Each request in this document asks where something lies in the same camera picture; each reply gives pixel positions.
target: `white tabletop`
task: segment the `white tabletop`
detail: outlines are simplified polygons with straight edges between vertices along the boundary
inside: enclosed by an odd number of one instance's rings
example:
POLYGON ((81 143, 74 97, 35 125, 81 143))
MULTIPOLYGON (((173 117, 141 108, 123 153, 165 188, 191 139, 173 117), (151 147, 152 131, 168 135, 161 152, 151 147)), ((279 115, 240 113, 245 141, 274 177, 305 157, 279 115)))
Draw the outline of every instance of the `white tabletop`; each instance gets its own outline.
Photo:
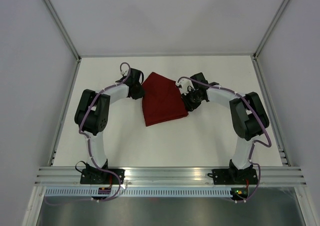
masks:
MULTIPOLYGON (((237 92, 257 92, 262 98, 249 56, 116 57, 83 58, 67 110, 54 166, 74 166, 88 159, 86 141, 78 133, 75 112, 84 89, 100 90, 121 78, 119 65, 128 62, 143 71, 177 80, 203 72, 209 82, 219 82, 237 92)), ((272 147, 257 145, 252 160, 261 166, 282 166, 271 126, 272 147)), ((141 99, 113 103, 104 130, 104 150, 109 166, 228 166, 237 142, 229 109, 203 102, 188 117, 145 126, 141 99)))

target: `folded garment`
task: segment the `folded garment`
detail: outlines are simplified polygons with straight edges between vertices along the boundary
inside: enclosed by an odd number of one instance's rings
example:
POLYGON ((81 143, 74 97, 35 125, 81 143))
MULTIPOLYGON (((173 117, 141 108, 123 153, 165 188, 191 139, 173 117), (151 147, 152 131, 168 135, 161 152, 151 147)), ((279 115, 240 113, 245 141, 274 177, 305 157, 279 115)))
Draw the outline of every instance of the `folded garment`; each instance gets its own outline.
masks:
POLYGON ((142 111, 147 127, 188 116, 175 81, 152 72, 142 87, 145 91, 142 111))

